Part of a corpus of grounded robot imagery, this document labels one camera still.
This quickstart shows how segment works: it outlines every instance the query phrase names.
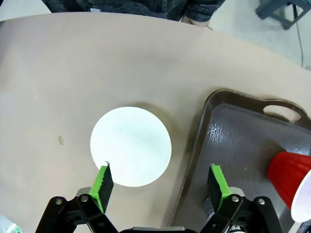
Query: stool leg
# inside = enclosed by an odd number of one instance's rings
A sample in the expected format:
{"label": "stool leg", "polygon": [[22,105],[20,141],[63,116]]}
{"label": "stool leg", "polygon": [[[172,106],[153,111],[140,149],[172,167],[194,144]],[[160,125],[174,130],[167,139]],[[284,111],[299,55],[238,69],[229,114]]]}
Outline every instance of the stool leg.
{"label": "stool leg", "polygon": [[283,5],[286,5],[286,0],[270,0],[267,3],[261,4],[256,9],[256,14],[259,18],[265,19],[268,16],[270,16],[274,11],[276,11],[278,8],[280,8]]}

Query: bolt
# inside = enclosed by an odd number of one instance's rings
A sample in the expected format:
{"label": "bolt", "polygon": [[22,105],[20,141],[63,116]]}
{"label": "bolt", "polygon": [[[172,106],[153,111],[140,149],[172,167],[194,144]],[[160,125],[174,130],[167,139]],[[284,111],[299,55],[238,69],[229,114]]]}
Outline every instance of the bolt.
{"label": "bolt", "polygon": [[233,200],[234,202],[238,202],[238,201],[239,201],[239,198],[238,198],[237,196],[233,196],[233,197],[231,198],[231,200]]}
{"label": "bolt", "polygon": [[61,198],[56,199],[56,205],[60,205],[63,202],[63,200]]}
{"label": "bolt", "polygon": [[86,202],[88,200],[88,196],[84,195],[81,197],[81,201]]}
{"label": "bolt", "polygon": [[264,204],[265,204],[264,199],[258,199],[258,203],[259,203],[260,205],[264,205]]}

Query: person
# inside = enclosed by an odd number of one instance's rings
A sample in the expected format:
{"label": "person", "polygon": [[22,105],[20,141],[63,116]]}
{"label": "person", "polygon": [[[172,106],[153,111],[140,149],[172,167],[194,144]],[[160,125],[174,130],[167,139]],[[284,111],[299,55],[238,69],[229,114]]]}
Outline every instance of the person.
{"label": "person", "polygon": [[54,12],[112,12],[209,25],[224,0],[42,0]]}

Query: gray stool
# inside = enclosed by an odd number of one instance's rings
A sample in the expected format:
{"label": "gray stool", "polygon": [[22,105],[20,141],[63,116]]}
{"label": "gray stool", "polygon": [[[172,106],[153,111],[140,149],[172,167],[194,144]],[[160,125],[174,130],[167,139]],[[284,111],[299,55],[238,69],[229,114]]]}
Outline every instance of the gray stool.
{"label": "gray stool", "polygon": [[[274,13],[275,10],[279,9],[282,6],[293,5],[294,11],[294,20],[290,21],[286,18],[278,16]],[[302,8],[303,12],[300,15],[297,15],[297,8],[299,6]],[[267,17],[272,17],[284,25],[284,29],[289,29],[293,26],[301,17],[303,17],[309,10],[311,9],[311,0],[270,0],[267,3],[260,5],[256,9],[256,14],[261,19],[265,19]]]}

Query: white floor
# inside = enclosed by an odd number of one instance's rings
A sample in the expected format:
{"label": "white floor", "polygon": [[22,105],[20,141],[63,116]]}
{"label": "white floor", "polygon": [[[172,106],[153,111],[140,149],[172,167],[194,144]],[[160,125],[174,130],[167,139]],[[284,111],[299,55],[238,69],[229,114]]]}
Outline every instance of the white floor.
{"label": "white floor", "polygon": [[[259,0],[226,0],[211,19],[216,31],[247,40],[301,65],[301,51],[296,25],[284,30],[278,21],[261,20],[255,14]],[[4,0],[0,7],[0,21],[31,15],[48,14],[41,0]],[[286,16],[293,17],[291,6]],[[298,22],[304,55],[303,67],[311,69],[311,11]]]}

